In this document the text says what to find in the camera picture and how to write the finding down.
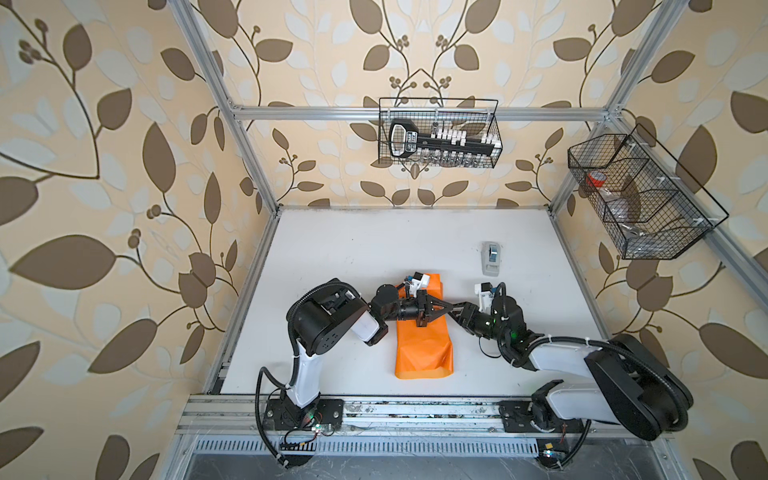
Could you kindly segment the red capped item in basket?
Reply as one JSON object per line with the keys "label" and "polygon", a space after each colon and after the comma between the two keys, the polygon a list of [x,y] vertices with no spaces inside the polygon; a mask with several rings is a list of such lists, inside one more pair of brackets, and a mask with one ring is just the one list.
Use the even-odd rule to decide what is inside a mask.
{"label": "red capped item in basket", "polygon": [[592,170],[586,175],[586,186],[594,191],[600,191],[604,188],[608,177],[605,172]]}

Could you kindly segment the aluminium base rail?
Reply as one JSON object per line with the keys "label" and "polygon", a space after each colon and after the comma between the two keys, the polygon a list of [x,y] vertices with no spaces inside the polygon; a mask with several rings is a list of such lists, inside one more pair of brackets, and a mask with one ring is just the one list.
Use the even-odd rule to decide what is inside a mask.
{"label": "aluminium base rail", "polygon": [[533,426],[526,398],[324,397],[296,427],[272,400],[255,408],[248,395],[194,395],[178,434],[205,454],[535,458],[563,453],[579,436],[636,445],[618,425],[582,420]]}

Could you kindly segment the orange wrapping paper sheet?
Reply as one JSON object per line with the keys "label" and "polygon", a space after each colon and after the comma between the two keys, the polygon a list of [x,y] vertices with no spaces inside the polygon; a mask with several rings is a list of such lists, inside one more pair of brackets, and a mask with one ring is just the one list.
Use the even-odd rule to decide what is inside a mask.
{"label": "orange wrapping paper sheet", "polygon": [[[428,275],[430,284],[427,293],[442,299],[440,276]],[[398,288],[402,288],[400,296],[403,297],[407,293],[404,282]],[[395,376],[398,379],[439,379],[452,373],[453,345],[447,329],[446,315],[424,328],[418,328],[413,320],[397,321]]]}

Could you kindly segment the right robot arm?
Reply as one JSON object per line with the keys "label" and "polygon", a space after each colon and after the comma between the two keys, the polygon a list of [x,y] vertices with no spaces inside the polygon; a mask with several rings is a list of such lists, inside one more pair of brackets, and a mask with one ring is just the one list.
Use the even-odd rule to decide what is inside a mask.
{"label": "right robot arm", "polygon": [[628,334],[593,340],[536,333],[509,296],[461,302],[450,315],[468,333],[494,341],[512,367],[557,373],[531,396],[532,422],[542,431],[556,420],[582,420],[620,425],[651,441],[688,425],[691,392]]}

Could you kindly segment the white tape dispenser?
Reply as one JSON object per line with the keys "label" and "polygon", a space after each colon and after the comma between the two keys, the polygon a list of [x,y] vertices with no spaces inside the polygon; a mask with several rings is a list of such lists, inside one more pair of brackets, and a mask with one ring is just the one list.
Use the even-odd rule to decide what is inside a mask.
{"label": "white tape dispenser", "polygon": [[498,277],[501,264],[501,247],[496,242],[484,242],[481,248],[481,269],[485,276]]}

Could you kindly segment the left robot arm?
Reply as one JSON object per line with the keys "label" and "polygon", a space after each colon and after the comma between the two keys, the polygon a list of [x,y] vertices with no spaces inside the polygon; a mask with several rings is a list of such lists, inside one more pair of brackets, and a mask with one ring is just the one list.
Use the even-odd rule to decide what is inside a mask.
{"label": "left robot arm", "polygon": [[445,316],[455,306],[441,298],[442,284],[431,286],[419,272],[398,285],[384,284],[369,301],[346,282],[332,279],[297,300],[286,314],[293,352],[288,382],[274,385],[279,397],[267,402],[259,421],[277,431],[318,431],[341,426],[341,400],[320,398],[323,355],[348,332],[368,346],[378,344],[397,323],[395,377],[439,379],[454,371],[453,345]]}

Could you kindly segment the black tool set in basket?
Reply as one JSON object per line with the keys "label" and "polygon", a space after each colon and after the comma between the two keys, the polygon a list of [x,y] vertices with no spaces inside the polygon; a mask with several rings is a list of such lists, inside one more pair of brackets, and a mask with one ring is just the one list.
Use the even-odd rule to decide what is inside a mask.
{"label": "black tool set in basket", "polygon": [[408,119],[395,119],[384,137],[392,157],[408,159],[417,156],[427,159],[466,159],[481,161],[501,154],[502,142],[495,134],[484,133],[479,139],[472,138],[464,130],[446,129],[437,124],[422,133]]}

